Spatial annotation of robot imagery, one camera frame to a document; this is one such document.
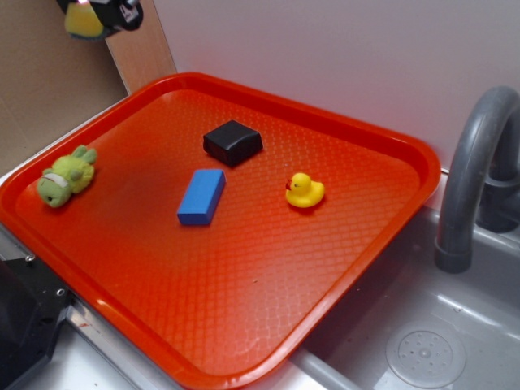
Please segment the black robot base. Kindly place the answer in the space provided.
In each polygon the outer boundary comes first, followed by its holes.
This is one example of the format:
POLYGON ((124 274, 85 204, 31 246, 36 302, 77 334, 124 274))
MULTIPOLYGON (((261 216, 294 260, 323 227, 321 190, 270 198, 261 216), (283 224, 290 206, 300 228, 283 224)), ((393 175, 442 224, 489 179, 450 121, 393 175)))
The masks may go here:
POLYGON ((72 293, 38 257, 1 261, 1 388, 17 389, 52 359, 72 293))

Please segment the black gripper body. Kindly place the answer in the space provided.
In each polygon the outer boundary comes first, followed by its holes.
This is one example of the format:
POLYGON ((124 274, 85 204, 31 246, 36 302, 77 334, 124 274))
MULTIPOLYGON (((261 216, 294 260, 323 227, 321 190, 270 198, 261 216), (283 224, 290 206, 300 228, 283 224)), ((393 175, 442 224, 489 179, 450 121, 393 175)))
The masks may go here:
POLYGON ((141 26, 144 19, 144 11, 139 1, 58 0, 57 4, 64 15, 70 2, 89 2, 105 32, 134 31, 141 26))

